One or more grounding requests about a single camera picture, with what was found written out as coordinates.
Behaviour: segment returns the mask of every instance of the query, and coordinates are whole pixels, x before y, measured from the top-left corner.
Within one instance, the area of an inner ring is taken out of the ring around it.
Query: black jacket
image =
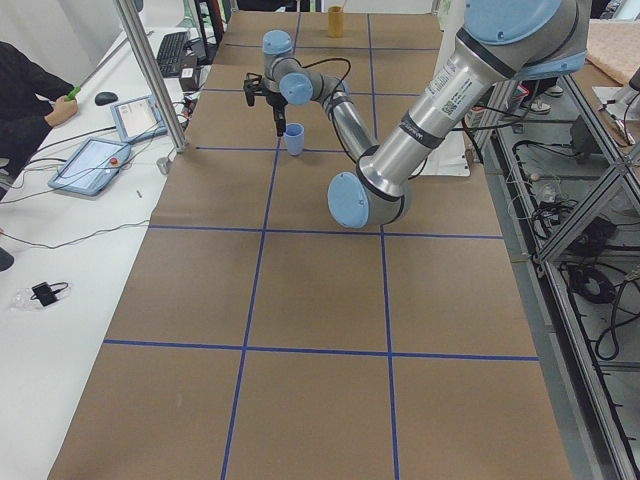
[[[14,46],[0,42],[0,158],[10,160],[4,167],[10,175],[22,170],[51,131],[44,116],[53,109],[36,93],[55,101],[72,89],[73,85],[46,72]]]

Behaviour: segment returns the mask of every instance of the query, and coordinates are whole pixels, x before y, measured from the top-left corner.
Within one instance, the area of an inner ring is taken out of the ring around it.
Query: white table
[[[175,30],[155,28],[149,37],[154,51],[164,34]],[[182,99],[177,79],[166,84],[173,101]],[[78,94],[79,114],[54,129],[43,145],[112,126],[109,107],[93,102],[104,90],[121,100],[149,93],[128,44]],[[101,135],[117,139],[115,131]],[[39,157],[68,158],[84,138],[46,149]],[[30,242],[57,245],[148,219],[165,183],[156,160],[175,152],[168,136],[136,144],[132,154],[140,150],[131,168],[97,198],[49,192],[0,204],[0,227]],[[47,165],[60,163],[41,161],[28,168]],[[3,202],[48,190],[53,170],[23,175],[15,185],[24,181],[24,186],[8,192]],[[55,250],[0,237],[0,246],[15,257],[14,265],[0,272],[0,479],[47,477],[145,232],[145,226],[124,228]],[[18,290],[44,281],[69,282],[70,291],[44,309],[11,307]]]

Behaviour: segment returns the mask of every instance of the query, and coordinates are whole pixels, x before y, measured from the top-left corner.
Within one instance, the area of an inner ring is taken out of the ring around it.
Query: blue joint cap
[[[291,105],[304,105],[313,97],[313,85],[302,73],[287,73],[280,80],[280,93]]]
[[[584,51],[560,60],[553,60],[552,62],[541,63],[540,65],[532,65],[520,70],[513,78],[516,80],[540,80],[541,78],[567,75],[580,70],[586,58],[587,52]]]
[[[467,0],[464,28],[487,45],[507,45],[530,37],[556,14],[562,0]]]
[[[293,50],[291,37],[282,30],[270,30],[262,37],[262,52],[267,55],[282,55]]]
[[[343,227],[361,228],[369,219],[369,199],[364,185],[351,172],[333,177],[328,192],[329,211]]]

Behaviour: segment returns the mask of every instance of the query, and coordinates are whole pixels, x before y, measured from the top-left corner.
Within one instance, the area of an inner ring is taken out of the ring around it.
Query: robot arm
[[[267,96],[270,104],[269,95],[278,96],[279,105],[319,102],[347,152],[358,160],[355,173],[343,172],[332,180],[331,214],[350,228],[391,223],[409,208],[411,173],[493,84],[564,75],[582,67],[590,3],[466,0],[465,25],[456,35],[453,55],[379,146],[342,82],[304,69],[292,56],[285,32],[265,35],[265,74],[256,93]]]

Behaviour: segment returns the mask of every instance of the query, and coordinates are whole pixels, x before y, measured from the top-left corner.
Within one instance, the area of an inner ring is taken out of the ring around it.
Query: orange cup
[[[344,33],[344,12],[342,7],[329,7],[329,36],[340,38]]]

